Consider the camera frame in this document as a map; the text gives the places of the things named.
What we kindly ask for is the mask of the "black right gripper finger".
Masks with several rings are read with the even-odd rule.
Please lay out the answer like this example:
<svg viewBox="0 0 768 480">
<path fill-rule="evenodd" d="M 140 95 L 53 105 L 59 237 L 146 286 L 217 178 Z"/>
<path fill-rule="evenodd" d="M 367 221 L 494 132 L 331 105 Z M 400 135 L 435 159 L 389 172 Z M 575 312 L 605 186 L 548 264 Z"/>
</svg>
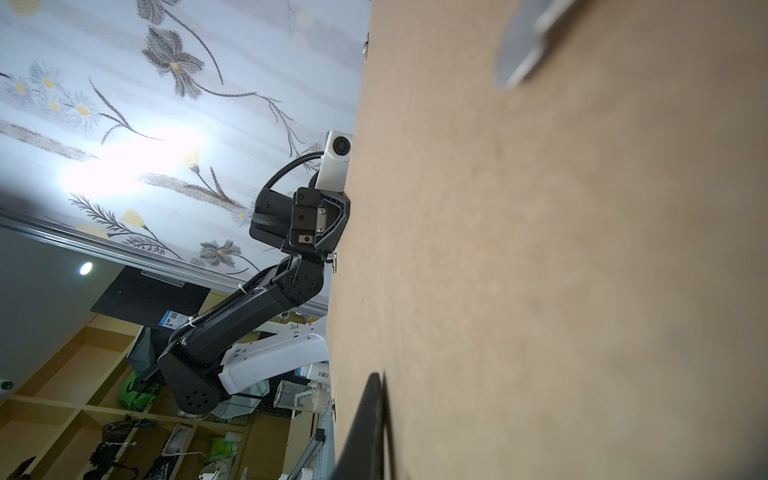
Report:
<svg viewBox="0 0 768 480">
<path fill-rule="evenodd" d="M 367 379 L 333 479 L 384 478 L 384 390 L 379 373 Z"/>
</svg>

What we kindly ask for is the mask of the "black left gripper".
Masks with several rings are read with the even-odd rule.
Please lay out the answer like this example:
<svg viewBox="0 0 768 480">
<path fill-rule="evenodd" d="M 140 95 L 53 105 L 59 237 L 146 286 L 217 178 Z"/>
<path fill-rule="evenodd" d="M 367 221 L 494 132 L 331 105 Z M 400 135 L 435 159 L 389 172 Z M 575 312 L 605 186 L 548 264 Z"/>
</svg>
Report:
<svg viewBox="0 0 768 480">
<path fill-rule="evenodd" d="M 289 197 L 263 188 L 255 202 L 249 234 L 284 253 L 330 255 L 350 212 L 351 201 L 344 192 L 302 187 Z"/>
</svg>

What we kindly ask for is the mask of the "brown wooden backing board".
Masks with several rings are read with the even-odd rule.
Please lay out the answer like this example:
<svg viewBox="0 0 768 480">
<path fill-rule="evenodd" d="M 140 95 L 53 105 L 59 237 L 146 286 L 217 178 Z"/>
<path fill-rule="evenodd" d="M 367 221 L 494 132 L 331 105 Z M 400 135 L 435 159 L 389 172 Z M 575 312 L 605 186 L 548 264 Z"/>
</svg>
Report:
<svg viewBox="0 0 768 480">
<path fill-rule="evenodd" d="M 398 479 L 767 475 L 767 5 L 376 1 L 328 342 Z"/>
</svg>

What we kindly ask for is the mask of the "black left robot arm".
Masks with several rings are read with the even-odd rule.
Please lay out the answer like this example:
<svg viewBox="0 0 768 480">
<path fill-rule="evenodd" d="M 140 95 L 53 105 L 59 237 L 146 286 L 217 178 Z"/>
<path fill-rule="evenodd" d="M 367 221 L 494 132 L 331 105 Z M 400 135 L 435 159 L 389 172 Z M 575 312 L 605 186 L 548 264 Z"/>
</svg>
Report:
<svg viewBox="0 0 768 480">
<path fill-rule="evenodd" d="M 249 233 L 286 256 L 171 335 L 157 364 L 184 412 L 208 413 L 239 393 L 238 387 L 222 378 L 226 363 L 255 361 L 262 365 L 265 359 L 236 353 L 233 346 L 273 317 L 320 293 L 325 266 L 350 213 L 351 201 L 342 191 L 302 187 L 288 197 L 262 189 Z"/>
</svg>

